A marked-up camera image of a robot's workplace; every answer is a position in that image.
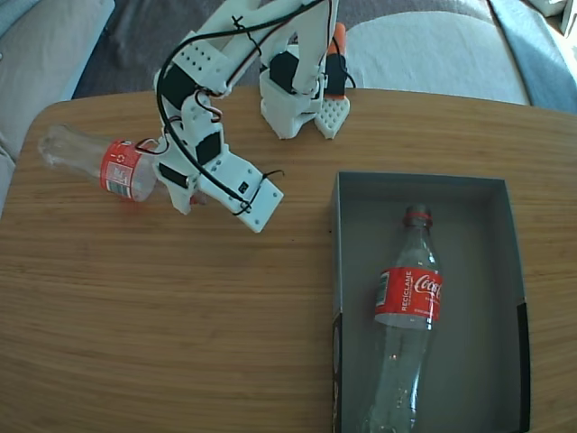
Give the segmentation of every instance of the coca-cola label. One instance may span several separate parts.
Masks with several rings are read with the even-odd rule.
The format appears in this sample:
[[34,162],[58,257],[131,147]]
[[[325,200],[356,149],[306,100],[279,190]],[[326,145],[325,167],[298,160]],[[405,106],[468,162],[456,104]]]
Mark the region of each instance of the coca-cola label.
[[376,315],[409,314],[439,319],[443,278],[419,268],[390,268],[380,276]]
[[121,197],[134,200],[133,177],[141,154],[132,142],[117,140],[110,144],[100,166],[100,186]]

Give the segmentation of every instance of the clear plastic bottle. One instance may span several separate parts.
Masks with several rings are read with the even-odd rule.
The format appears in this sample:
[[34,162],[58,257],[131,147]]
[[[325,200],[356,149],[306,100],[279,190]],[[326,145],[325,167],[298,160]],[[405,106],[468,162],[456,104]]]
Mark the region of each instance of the clear plastic bottle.
[[418,385],[438,320],[440,265],[424,205],[407,209],[405,243],[394,265],[380,277],[375,320],[382,324],[384,354],[363,433],[408,433],[417,420]]
[[[103,161],[110,155],[113,143],[118,143],[122,151],[112,155],[117,161],[111,161],[110,170],[106,170]],[[84,175],[121,197],[144,201],[154,191],[157,180],[152,168],[154,158],[137,153],[131,142],[114,142],[57,124],[41,139],[38,148],[51,168]]]

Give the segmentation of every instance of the gray box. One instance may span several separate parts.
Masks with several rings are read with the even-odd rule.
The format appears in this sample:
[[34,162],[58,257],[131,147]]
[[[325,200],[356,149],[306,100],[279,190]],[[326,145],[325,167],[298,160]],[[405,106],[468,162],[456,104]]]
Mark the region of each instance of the gray box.
[[527,305],[505,181],[361,172],[339,173],[334,188],[334,431],[359,431],[374,396],[375,292],[413,203],[432,209],[444,276],[417,431],[526,432]]

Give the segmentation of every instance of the wooden table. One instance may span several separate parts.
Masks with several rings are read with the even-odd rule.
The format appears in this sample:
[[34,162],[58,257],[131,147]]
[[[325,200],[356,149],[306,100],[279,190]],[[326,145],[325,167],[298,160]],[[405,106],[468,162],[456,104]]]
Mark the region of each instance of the wooden table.
[[227,142],[286,194],[254,235],[217,204],[119,202],[46,170],[69,123],[155,137],[150,93],[52,106],[28,135],[0,222],[0,431],[326,432],[329,198],[340,169],[502,177],[527,279],[534,431],[577,424],[577,117],[400,92],[351,92],[336,140],[280,142],[259,96],[220,104]]

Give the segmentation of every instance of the white robotic arm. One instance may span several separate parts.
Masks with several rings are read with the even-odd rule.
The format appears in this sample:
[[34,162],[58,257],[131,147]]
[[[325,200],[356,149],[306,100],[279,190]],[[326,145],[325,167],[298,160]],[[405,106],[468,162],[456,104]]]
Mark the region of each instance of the white robotic arm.
[[[259,57],[261,112],[280,138],[315,119],[333,138],[349,102],[325,99],[327,48],[338,0],[228,0],[172,52],[155,79],[163,136],[156,174],[173,206],[187,214],[199,191],[259,233],[283,194],[248,161],[229,151],[221,114],[210,97],[225,97]],[[299,44],[289,45],[296,34]]]

